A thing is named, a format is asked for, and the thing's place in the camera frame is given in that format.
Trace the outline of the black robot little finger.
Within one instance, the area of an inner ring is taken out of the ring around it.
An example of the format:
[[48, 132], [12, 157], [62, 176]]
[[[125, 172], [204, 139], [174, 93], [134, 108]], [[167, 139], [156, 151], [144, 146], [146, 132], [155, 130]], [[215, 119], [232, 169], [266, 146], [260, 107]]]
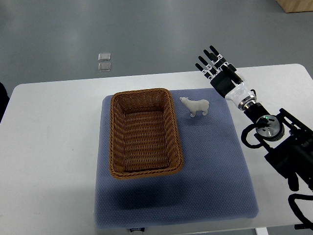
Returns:
[[215, 77], [210, 70], [205, 70], [200, 64], [196, 63], [195, 66], [208, 80], [212, 80]]

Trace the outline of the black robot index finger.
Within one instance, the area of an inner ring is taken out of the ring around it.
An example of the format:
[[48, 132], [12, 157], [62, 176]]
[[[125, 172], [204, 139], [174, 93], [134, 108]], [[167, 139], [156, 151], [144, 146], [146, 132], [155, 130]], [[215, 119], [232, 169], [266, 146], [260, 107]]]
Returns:
[[212, 46], [210, 45], [209, 48], [217, 58], [217, 60], [214, 62], [214, 65], [218, 69], [222, 69], [222, 65], [229, 66], [230, 64], [227, 62], [227, 60]]

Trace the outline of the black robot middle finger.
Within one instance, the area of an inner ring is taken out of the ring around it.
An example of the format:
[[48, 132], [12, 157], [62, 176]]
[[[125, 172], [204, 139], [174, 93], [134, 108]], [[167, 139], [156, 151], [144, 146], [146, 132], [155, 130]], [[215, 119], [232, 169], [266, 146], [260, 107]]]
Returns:
[[222, 71], [222, 70], [223, 70], [223, 66], [224, 66], [224, 65], [222, 65], [222, 69], [218, 69], [218, 68], [215, 67], [214, 62], [217, 60], [217, 58], [215, 57], [215, 55], [213, 54], [213, 52], [209, 52], [209, 51], [206, 50], [206, 49], [204, 49], [203, 52], [204, 52], [204, 54], [206, 55], [206, 57], [209, 59], [209, 61], [211, 62], [210, 65], [211, 65], [213, 68], [215, 68], [215, 69], [218, 70], [218, 71]]

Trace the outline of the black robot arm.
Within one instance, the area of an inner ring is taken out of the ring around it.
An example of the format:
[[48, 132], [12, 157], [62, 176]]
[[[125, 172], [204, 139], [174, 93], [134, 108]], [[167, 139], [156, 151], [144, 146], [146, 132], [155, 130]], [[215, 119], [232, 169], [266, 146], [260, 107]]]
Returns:
[[265, 148], [265, 159], [287, 179], [292, 191], [299, 190], [299, 178], [312, 189], [312, 130], [283, 108], [271, 115], [257, 102], [256, 91], [247, 87], [237, 69], [213, 46], [209, 48], [203, 51], [206, 58], [199, 56], [200, 63], [195, 66], [220, 96], [232, 101], [251, 120], [241, 133], [242, 143], [251, 149]]

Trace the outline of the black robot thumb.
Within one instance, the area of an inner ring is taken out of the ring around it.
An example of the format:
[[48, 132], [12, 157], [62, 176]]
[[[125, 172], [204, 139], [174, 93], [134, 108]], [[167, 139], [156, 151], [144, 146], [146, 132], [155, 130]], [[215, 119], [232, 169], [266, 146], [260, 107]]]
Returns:
[[237, 69], [232, 65], [228, 64], [228, 76], [231, 78], [233, 82], [236, 84], [240, 84], [243, 82], [242, 78], [236, 73]]

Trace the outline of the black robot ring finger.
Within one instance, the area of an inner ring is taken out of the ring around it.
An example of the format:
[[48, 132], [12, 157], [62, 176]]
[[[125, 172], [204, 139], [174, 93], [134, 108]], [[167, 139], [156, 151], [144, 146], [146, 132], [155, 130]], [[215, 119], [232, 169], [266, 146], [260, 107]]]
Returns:
[[205, 65], [211, 75], [217, 75], [219, 73], [219, 71], [213, 68], [202, 56], [199, 56], [198, 59]]

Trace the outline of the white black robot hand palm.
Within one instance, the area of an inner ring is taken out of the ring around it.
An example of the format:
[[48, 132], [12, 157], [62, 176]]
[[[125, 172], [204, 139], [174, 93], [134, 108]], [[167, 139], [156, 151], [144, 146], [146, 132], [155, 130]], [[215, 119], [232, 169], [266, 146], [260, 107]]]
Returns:
[[225, 73], [218, 73], [212, 77], [210, 84], [220, 96], [232, 101], [236, 106], [250, 106], [256, 103], [256, 95], [248, 89], [245, 81], [237, 84]]

